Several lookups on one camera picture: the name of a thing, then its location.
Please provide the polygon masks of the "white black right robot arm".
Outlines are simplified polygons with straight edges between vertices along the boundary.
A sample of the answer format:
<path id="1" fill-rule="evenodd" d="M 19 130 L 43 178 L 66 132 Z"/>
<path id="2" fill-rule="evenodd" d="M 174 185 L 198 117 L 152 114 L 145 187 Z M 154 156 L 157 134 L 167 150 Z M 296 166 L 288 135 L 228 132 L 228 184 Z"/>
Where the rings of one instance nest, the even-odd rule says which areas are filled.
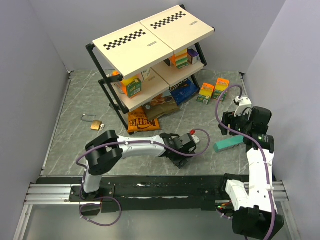
<path id="1" fill-rule="evenodd" d="M 274 198 L 275 141 L 267 134 L 271 118 L 272 112 L 266 108 L 245 107 L 239 115 L 224 112 L 218 126 L 224 136 L 243 137 L 249 166 L 248 188 L 239 176 L 225 175 L 218 193 L 233 204 L 233 232 L 256 240 L 271 240 L 284 226 Z"/>

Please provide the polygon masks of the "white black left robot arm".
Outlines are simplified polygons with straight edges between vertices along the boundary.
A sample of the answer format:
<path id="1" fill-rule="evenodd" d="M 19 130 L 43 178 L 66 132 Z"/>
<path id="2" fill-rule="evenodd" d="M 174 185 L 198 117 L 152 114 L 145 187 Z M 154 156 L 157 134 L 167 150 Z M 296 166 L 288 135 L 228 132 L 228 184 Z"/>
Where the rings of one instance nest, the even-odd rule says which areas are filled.
<path id="1" fill-rule="evenodd" d="M 81 181 L 80 198 L 95 200 L 99 195 L 102 175 L 108 173 L 121 159 L 151 156 L 168 158 L 178 167 L 188 163 L 200 139 L 191 133 L 182 136 L 162 133 L 153 137 L 124 137 L 108 130 L 85 146 L 84 175 Z"/>

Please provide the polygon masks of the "brass padlock with key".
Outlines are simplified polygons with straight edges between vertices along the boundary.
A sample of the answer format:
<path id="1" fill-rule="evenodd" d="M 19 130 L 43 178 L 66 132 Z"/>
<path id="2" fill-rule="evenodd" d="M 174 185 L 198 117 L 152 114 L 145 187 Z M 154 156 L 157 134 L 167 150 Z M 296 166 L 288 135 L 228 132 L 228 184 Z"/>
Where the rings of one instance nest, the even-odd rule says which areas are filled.
<path id="1" fill-rule="evenodd" d="M 105 125 L 102 123 L 101 120 L 96 120 L 94 119 L 94 117 L 96 117 L 96 115 L 94 114 L 87 114 L 87 113 L 84 113 L 82 116 L 81 116 L 81 120 L 83 122 L 88 122 L 88 123 L 91 123 L 91 126 L 90 126 L 90 129 L 91 130 L 94 130 L 94 131 L 101 131 Z"/>

